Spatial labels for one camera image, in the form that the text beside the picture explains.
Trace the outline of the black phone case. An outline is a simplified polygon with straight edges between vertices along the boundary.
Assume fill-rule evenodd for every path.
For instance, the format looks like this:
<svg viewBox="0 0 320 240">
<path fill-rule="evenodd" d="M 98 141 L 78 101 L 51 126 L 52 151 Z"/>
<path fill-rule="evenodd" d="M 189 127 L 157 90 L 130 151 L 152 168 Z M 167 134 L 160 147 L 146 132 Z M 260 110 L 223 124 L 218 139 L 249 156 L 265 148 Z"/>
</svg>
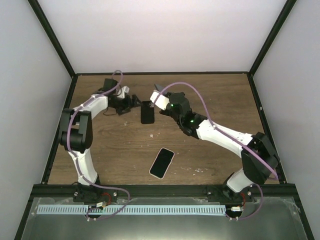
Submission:
<svg viewBox="0 0 320 240">
<path fill-rule="evenodd" d="M 151 107 L 151 101 L 142 101 L 140 106 L 141 124 L 153 124 L 155 122 L 155 111 Z"/>
</svg>

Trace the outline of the phone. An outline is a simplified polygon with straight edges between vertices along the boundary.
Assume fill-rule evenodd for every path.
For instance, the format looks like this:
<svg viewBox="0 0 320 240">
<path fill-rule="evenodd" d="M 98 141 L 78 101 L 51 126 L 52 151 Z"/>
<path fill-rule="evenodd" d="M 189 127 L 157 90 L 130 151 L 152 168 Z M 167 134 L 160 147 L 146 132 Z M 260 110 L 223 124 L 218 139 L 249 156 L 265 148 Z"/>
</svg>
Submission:
<svg viewBox="0 0 320 240">
<path fill-rule="evenodd" d="M 157 179 L 163 179 L 171 165 L 175 153 L 167 148 L 162 147 L 157 153 L 150 169 L 149 174 Z"/>
</svg>

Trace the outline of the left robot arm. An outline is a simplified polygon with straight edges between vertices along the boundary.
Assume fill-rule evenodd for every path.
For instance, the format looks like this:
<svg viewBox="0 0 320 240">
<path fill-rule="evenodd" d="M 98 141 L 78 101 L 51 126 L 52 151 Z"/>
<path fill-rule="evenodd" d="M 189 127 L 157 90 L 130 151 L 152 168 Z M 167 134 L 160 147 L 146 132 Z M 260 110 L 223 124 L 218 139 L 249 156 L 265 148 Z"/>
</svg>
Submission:
<svg viewBox="0 0 320 240">
<path fill-rule="evenodd" d="M 59 122 L 59 144 L 71 156 L 77 173 L 78 197 L 97 202 L 104 194 L 97 186 L 100 178 L 94 168 L 91 146 L 93 143 L 93 119 L 109 108 L 121 116 L 142 102 L 135 95 L 129 95 L 130 88 L 121 86 L 113 78 L 106 78 L 103 87 L 96 90 L 88 100 L 74 108 L 65 108 Z"/>
</svg>

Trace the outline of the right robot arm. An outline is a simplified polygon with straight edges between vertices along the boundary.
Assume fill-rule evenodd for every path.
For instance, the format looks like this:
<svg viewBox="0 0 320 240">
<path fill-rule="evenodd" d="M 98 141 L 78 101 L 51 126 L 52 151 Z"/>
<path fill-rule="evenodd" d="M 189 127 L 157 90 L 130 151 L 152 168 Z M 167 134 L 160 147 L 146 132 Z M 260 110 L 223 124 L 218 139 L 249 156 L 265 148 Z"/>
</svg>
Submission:
<svg viewBox="0 0 320 240">
<path fill-rule="evenodd" d="M 264 133 L 243 133 L 224 127 L 214 122 L 208 113 L 194 112 L 184 92 L 169 92 L 167 86 L 158 84 L 154 87 L 151 104 L 160 109 L 160 114 L 171 117 L 185 135 L 211 142 L 240 157 L 241 169 L 222 185 L 225 200 L 236 200 L 243 189 L 253 184 L 263 185 L 270 177 L 278 180 L 276 168 L 280 159 Z"/>
</svg>

